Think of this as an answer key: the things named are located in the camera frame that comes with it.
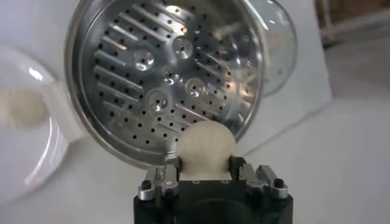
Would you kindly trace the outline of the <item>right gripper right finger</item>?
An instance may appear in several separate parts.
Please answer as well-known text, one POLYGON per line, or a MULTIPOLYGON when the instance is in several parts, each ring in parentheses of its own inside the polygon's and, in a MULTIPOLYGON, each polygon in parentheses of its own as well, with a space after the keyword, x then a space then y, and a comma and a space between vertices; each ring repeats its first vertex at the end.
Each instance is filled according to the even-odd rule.
POLYGON ((249 193, 258 191, 272 198, 288 198, 288 187, 270 166, 259 165, 256 169, 242 157, 229 158, 229 172, 232 180, 243 180, 249 193))

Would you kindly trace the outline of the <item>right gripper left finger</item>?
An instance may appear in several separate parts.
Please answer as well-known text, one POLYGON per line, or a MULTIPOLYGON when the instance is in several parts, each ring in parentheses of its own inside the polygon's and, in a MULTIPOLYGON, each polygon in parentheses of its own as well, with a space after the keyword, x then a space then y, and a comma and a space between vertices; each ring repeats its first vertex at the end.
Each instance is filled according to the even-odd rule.
POLYGON ((164 166, 148 168, 138 186, 138 199, 150 201, 166 195, 175 197, 179 191, 181 165, 179 156, 168 155, 164 166))

